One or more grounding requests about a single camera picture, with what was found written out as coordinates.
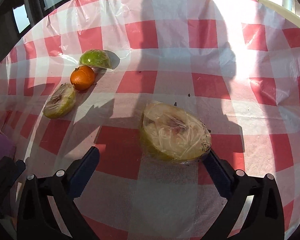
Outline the pale apple wedge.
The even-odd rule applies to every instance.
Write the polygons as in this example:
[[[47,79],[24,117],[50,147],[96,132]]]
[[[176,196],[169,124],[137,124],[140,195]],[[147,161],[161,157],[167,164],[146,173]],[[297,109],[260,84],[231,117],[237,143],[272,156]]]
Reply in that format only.
[[[47,101],[43,115],[49,119],[58,119],[68,114],[74,107],[76,90],[70,83],[61,84]]]

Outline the yellow apple half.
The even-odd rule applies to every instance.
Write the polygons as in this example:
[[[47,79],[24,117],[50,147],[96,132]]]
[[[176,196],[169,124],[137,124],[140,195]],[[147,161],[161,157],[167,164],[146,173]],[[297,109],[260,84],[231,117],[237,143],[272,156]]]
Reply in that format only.
[[[187,164],[208,154],[212,146],[202,121],[182,108],[153,101],[141,116],[141,147],[150,157]]]

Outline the green apple half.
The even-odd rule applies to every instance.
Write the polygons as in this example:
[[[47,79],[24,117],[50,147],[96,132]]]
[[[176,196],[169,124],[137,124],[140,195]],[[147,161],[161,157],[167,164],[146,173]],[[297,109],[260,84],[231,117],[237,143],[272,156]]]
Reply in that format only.
[[[111,69],[111,60],[104,50],[91,49],[79,58],[79,64],[94,68]]]

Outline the red white checkered tablecloth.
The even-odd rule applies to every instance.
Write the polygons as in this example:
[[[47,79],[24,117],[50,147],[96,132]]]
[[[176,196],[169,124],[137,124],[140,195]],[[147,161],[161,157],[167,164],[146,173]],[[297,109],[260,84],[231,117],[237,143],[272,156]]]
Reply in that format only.
[[[43,109],[104,50],[58,119]],[[70,0],[32,27],[0,62],[0,130],[29,174],[52,175],[91,147],[100,163],[75,203],[101,239],[200,239],[226,205],[200,161],[165,163],[140,144],[150,102],[182,108],[211,132],[212,148],[279,188],[285,238],[300,225],[300,28],[256,0]]]

